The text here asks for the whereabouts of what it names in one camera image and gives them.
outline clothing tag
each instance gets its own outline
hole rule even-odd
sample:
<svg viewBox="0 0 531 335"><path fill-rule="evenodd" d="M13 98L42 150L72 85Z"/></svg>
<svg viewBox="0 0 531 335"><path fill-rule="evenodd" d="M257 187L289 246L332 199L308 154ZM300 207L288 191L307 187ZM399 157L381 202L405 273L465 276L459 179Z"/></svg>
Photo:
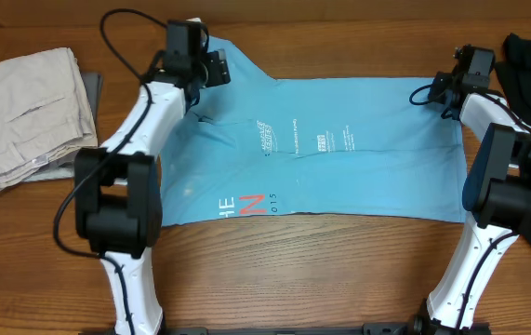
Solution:
<svg viewBox="0 0 531 335"><path fill-rule="evenodd" d="M48 154L42 154L41 156L34 158L32 160L32 164L34 168L43 167L44 165L48 164Z"/></svg>

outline stack of folded cloth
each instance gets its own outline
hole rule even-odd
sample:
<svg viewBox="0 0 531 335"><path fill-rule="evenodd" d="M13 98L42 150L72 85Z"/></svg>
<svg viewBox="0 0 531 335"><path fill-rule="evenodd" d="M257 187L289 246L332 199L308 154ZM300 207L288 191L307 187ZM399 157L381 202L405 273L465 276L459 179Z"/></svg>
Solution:
<svg viewBox="0 0 531 335"><path fill-rule="evenodd" d="M88 78L96 107L101 78ZM21 181L69 177L57 168L72 163L77 150L97 145L86 88L70 49L0 62L0 190Z"/></svg>

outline wooden table surface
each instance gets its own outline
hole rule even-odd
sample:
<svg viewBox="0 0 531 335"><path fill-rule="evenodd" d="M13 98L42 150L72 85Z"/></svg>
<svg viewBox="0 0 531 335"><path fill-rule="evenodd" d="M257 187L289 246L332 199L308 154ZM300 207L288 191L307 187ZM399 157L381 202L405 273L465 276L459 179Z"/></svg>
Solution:
<svg viewBox="0 0 531 335"><path fill-rule="evenodd" d="M164 34L109 25L109 36L145 69ZM509 32L531 38L531 20L390 20L213 25L276 78L434 76L453 48L498 50ZM70 47L84 71L104 75L99 136L124 120L138 86L97 28L0 30L0 60ZM478 142L465 130L471 162ZM66 255L51 221L71 181L0 193L0 334L75 334L113 325L113 300L98 261ZM170 327L333 327L406 321L438 284L462 226L348 215L243 218L165 228L155 248L158 300ZM73 209L62 235L74 231ZM476 312L495 334L531 334L531 247L520 239L495 271Z"/></svg>

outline gray cloth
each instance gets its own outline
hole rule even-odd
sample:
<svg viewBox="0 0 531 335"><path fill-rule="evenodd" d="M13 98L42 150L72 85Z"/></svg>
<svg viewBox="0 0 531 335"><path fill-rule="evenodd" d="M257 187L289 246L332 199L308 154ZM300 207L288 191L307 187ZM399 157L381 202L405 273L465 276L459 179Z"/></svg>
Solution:
<svg viewBox="0 0 531 335"><path fill-rule="evenodd" d="M97 120L98 106L100 105L100 93L103 84L103 78L98 73L81 73L84 86L86 88L87 100L94 119L94 124ZM47 181L55 179L71 178L73 176L73 161L77 152L70 153L64 157L50 162L47 165L40 167L32 176L24 181Z"/></svg>

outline red letter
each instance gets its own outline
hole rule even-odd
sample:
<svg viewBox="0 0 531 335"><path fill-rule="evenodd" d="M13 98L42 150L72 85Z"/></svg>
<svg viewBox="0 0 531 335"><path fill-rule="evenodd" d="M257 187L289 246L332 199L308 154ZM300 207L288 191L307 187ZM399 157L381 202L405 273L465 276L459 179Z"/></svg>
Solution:
<svg viewBox="0 0 531 335"><path fill-rule="evenodd" d="M250 205L248 205L245 208L240 209L240 215L251 215L251 214L265 214L267 213L267 209L251 209L256 204L261 202L265 198L265 195L259 194L259 195L245 195L239 197L240 200L252 200L255 199Z"/></svg>

